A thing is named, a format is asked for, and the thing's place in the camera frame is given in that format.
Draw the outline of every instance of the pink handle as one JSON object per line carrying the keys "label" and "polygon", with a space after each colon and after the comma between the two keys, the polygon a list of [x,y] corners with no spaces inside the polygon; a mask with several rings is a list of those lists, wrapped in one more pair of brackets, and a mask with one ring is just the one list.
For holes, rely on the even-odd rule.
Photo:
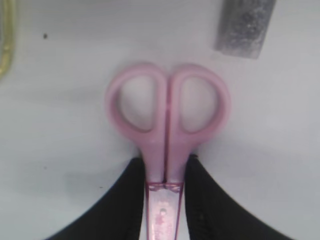
{"label": "pink handle", "polygon": [[[189,78],[206,80],[215,89],[218,98],[217,111],[210,123],[200,131],[192,133],[183,128],[180,116],[182,85]],[[170,124],[166,179],[168,183],[182,183],[189,154],[226,124],[230,114],[231,99],[227,86],[215,73],[194,64],[180,67],[172,76],[169,89]]]}
{"label": "pink handle", "polygon": [[[149,131],[140,130],[130,124],[118,109],[120,89],[125,82],[139,76],[149,76],[156,82],[155,123]],[[167,87],[168,78],[164,72],[151,63],[143,63],[117,75],[105,94],[105,106],[109,119],[119,132],[139,146],[144,159],[146,180],[151,183],[161,183],[164,180]]]}

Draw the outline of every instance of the white table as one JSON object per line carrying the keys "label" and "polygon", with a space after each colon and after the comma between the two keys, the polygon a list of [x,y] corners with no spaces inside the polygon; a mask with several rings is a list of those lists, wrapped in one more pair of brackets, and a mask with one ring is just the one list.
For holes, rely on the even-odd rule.
{"label": "white table", "polygon": [[[221,0],[19,2],[15,59],[0,82],[0,239],[55,233],[135,156],[106,120],[103,95],[117,70],[137,61],[168,71],[192,62],[219,74],[232,115],[199,149],[202,163],[266,223],[295,239],[320,239],[320,1],[278,0],[258,60],[213,51],[221,7]],[[143,222],[143,240],[145,230]],[[188,239],[183,209],[178,239]]]}

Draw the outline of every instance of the yellow object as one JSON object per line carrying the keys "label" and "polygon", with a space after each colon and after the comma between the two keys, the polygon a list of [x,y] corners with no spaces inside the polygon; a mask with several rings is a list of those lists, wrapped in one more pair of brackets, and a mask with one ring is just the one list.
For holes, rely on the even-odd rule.
{"label": "yellow object", "polygon": [[14,53],[15,0],[0,0],[0,78],[10,68]]}

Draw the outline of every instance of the pink scissors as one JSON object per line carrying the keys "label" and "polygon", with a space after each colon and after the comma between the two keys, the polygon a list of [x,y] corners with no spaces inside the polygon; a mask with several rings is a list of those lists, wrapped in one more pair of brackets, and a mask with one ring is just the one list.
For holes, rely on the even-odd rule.
{"label": "pink scissors", "polygon": [[[156,82],[156,112],[151,130],[130,124],[118,109],[125,82],[149,76]],[[181,89],[185,80],[200,78],[215,89],[217,110],[211,121],[197,132],[183,128],[180,116]],[[139,147],[146,172],[147,239],[175,240],[179,225],[185,166],[189,154],[214,136],[226,123],[231,99],[225,83],[212,71],[194,64],[178,68],[172,77],[151,63],[138,64],[118,74],[105,95],[106,112],[116,128]]]}

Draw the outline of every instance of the gray object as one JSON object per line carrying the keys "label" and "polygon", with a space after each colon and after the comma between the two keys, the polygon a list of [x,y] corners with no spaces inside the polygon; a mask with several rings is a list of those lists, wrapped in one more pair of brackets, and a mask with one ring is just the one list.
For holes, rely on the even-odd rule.
{"label": "gray object", "polygon": [[226,0],[217,48],[225,55],[257,59],[276,0]]}

